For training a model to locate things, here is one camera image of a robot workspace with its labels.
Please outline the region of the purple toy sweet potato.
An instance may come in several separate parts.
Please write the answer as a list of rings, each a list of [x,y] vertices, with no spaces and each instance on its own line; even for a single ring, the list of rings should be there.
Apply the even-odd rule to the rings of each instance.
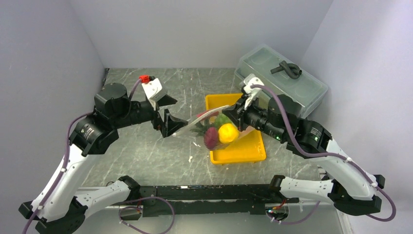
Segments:
[[[215,127],[208,129],[204,135],[204,145],[209,149],[213,150],[219,144],[218,130]]]

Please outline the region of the yellow plastic tray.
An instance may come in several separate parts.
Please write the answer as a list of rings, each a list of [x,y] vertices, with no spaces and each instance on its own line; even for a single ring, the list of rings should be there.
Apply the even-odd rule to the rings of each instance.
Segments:
[[[206,109],[233,105],[242,96],[235,94],[212,94],[205,97]],[[210,151],[213,164],[255,163],[266,159],[261,132],[254,130],[223,150]]]

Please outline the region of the clear zip top bag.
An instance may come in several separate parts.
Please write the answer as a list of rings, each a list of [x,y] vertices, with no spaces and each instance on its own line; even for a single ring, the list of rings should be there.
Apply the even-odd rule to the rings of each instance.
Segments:
[[[245,130],[240,130],[224,114],[224,111],[229,108],[229,105],[224,105],[193,116],[186,126],[173,133],[172,136],[194,140],[197,144],[203,143],[210,151],[221,150],[233,145],[254,131],[254,128],[249,126]]]

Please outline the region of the orange toy pineapple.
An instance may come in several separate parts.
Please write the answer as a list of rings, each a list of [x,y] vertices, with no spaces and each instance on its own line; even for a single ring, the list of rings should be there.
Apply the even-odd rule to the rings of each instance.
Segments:
[[[211,123],[208,119],[204,119],[200,122],[197,122],[191,129],[190,131],[196,136],[196,137],[203,137],[206,132],[208,131],[209,128],[215,127],[213,123]]]

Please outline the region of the red toy chili pepper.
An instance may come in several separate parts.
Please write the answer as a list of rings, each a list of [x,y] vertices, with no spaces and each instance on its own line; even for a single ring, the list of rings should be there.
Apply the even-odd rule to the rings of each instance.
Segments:
[[[210,118],[210,117],[217,116],[219,113],[220,113],[220,111],[214,111],[213,112],[212,110],[209,110],[209,111],[205,111],[203,113],[198,114],[197,118],[199,118],[199,117],[201,117],[201,118]]]

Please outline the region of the yellow toy lemon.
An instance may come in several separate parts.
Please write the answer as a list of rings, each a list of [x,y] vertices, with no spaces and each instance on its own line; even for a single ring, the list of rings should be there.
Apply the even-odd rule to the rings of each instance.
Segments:
[[[230,144],[238,139],[238,129],[232,123],[223,124],[218,130],[219,141],[222,144]]]

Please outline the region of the green toy grapes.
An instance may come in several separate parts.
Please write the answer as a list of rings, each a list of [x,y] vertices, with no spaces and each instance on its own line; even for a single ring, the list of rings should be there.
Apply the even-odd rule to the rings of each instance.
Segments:
[[[226,115],[224,115],[223,113],[219,113],[216,116],[216,118],[213,122],[213,125],[215,126],[215,128],[219,129],[223,125],[228,124],[228,123],[233,124],[233,122]]]

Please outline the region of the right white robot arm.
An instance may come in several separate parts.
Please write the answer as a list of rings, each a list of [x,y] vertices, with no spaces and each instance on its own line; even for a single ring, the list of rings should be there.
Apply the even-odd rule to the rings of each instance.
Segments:
[[[301,118],[298,103],[286,95],[272,98],[267,108],[247,100],[248,96],[243,95],[223,111],[238,129],[252,127],[285,143],[287,150],[319,165],[328,174],[321,181],[275,175],[268,189],[272,201],[308,198],[332,204],[353,216],[380,212],[382,200],[378,194],[384,188],[385,178],[358,166],[321,124]]]

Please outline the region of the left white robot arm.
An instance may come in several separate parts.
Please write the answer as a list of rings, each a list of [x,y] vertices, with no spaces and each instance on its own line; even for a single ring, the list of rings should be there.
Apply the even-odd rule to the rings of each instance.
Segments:
[[[105,207],[120,202],[132,205],[139,200],[140,185],[127,175],[85,195],[76,192],[101,155],[118,140],[120,128],[150,122],[162,137],[169,137],[187,125],[168,110],[159,114],[160,107],[173,105],[176,100],[158,80],[143,83],[142,87],[145,100],[134,101],[133,92],[124,85],[104,85],[94,96],[93,111],[72,121],[63,159],[51,179],[36,199],[19,207],[28,222],[37,222],[38,233],[71,234]]]

